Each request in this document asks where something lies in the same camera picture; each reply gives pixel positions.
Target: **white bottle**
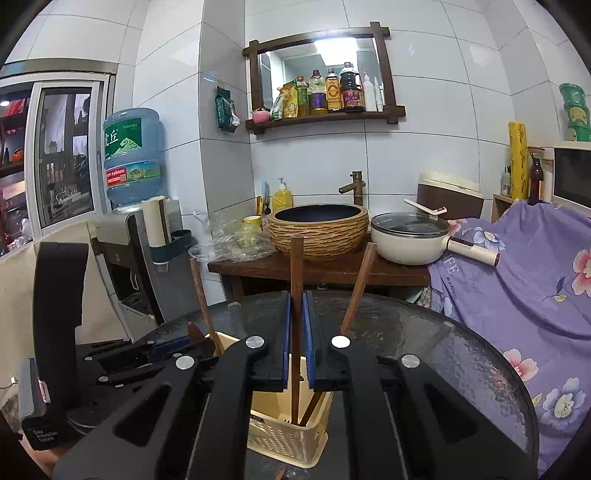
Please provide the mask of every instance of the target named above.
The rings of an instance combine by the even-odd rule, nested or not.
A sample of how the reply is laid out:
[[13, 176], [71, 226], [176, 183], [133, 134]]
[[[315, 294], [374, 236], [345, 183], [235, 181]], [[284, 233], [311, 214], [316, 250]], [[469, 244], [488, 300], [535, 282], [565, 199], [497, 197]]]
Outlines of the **white bottle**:
[[378, 106], [375, 103], [375, 89], [371, 80], [369, 80], [368, 73], [363, 73], [363, 95], [365, 97], [365, 111], [377, 112]]
[[378, 78], [374, 77], [374, 92], [375, 92], [375, 103], [378, 107], [378, 112], [384, 111], [384, 99], [382, 98], [382, 92], [379, 88]]

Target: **yellow dish soap bottle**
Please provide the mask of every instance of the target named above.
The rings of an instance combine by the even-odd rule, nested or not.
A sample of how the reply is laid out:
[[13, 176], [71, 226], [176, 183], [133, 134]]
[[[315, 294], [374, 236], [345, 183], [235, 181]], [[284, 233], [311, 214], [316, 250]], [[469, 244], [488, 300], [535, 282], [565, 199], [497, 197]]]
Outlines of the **yellow dish soap bottle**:
[[283, 181], [283, 177], [279, 178], [279, 190], [275, 192], [272, 198], [272, 208], [274, 212], [279, 212], [284, 208], [291, 208], [294, 206], [294, 199], [291, 195], [291, 191], [287, 189], [287, 185]]

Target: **ceiling light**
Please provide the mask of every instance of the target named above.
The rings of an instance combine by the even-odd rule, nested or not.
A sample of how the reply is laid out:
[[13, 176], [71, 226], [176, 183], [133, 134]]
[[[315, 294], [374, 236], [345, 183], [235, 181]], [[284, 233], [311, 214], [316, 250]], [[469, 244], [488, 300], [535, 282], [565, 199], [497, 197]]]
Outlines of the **ceiling light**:
[[318, 40], [314, 46], [326, 66], [342, 65], [346, 61], [357, 63], [357, 41], [352, 37]]

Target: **plastic bag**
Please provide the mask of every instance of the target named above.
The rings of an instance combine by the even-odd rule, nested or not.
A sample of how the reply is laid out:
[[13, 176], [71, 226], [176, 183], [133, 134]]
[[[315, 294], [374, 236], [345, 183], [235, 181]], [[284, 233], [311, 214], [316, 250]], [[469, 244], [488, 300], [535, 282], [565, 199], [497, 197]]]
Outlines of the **plastic bag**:
[[200, 241], [189, 249], [189, 255], [200, 262], [258, 260], [275, 252], [275, 245], [259, 227], [229, 219], [222, 213], [193, 212], [211, 239]]

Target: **wooden chopstick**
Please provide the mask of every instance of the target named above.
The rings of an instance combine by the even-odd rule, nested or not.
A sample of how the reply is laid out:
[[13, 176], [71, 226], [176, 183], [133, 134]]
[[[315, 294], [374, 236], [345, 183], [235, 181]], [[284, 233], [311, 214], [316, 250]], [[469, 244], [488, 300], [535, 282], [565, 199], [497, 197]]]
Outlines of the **wooden chopstick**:
[[216, 352], [218, 355], [224, 353], [224, 347], [222, 341], [218, 336], [217, 332], [213, 329], [212, 318], [209, 315], [209, 309], [207, 308], [207, 300], [205, 298], [205, 290], [203, 289], [203, 282], [201, 280], [201, 272], [199, 270], [199, 260], [192, 258], [190, 260], [191, 273], [193, 274], [193, 283], [195, 284], [195, 290], [197, 291], [197, 298], [199, 299], [199, 306], [201, 307], [201, 314], [207, 327], [207, 332], [212, 338], [213, 343], [216, 345]]
[[347, 312], [345, 313], [343, 323], [340, 326], [341, 335], [347, 336], [351, 330], [351, 325], [355, 318], [355, 314], [357, 313], [357, 308], [359, 308], [363, 291], [365, 290], [365, 284], [368, 281], [369, 274], [371, 273], [371, 267], [374, 264], [376, 252], [375, 249], [376, 244], [373, 244], [372, 242], [368, 242], [367, 246], [365, 247], [365, 253], [361, 262], [359, 274], [357, 275], [357, 280], [355, 281], [353, 294], [351, 295], [351, 300], [349, 301], [349, 306], [347, 307]]
[[291, 423], [298, 424], [300, 407], [301, 294], [304, 284], [304, 236], [291, 236]]

